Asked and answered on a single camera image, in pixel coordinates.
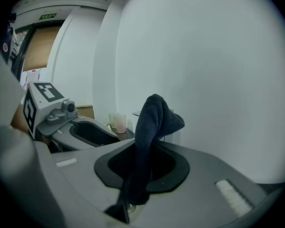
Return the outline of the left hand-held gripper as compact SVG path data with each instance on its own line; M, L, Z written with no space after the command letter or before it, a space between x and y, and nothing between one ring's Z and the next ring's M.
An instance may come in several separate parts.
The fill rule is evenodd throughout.
M35 141L47 138L71 151L119 142L115 133L87 116L50 82L30 82L23 102L28 130Z

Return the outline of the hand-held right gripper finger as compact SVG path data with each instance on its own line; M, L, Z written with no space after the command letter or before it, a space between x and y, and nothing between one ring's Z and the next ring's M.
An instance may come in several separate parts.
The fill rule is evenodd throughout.
M126 202L124 199L124 194L122 191L119 192L118 199L114 205L111 205L105 210L105 214L125 223L129 224L130 219L128 216L128 210L126 207Z

